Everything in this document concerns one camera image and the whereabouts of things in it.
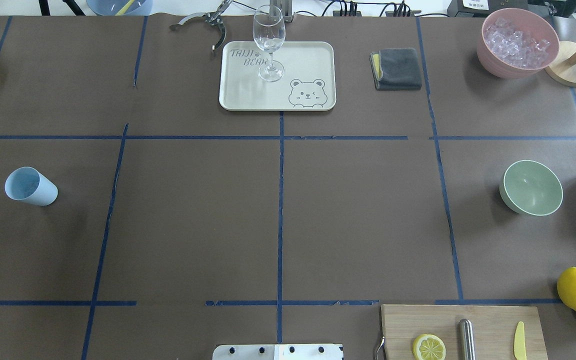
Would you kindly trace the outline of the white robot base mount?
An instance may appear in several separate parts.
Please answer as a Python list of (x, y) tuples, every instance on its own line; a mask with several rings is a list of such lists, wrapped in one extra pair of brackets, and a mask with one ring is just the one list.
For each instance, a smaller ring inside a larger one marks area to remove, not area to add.
[(341, 344), (222, 344), (215, 347), (213, 360), (343, 360)]

